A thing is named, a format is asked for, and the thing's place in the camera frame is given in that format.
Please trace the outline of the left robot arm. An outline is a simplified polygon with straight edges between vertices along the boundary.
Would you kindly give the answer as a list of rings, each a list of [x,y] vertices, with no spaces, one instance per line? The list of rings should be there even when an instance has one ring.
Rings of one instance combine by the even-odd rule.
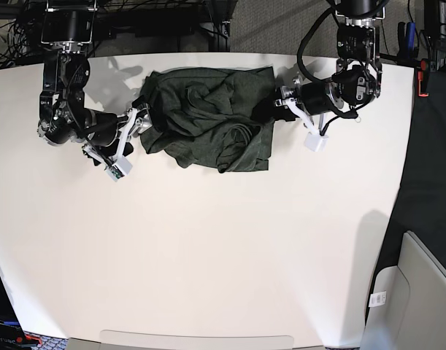
[[[308,83],[297,82],[294,88],[279,87],[254,108],[252,119],[260,123],[294,121],[296,117],[281,104],[287,98],[293,98],[294,106],[311,116],[332,112],[334,119],[358,118],[358,110],[381,93],[380,35],[374,22],[383,18],[386,4],[387,1],[330,1],[329,8],[301,40],[296,54],[301,76]],[[321,79],[307,70],[304,51],[323,21],[338,15],[345,20],[337,22],[336,72]]]

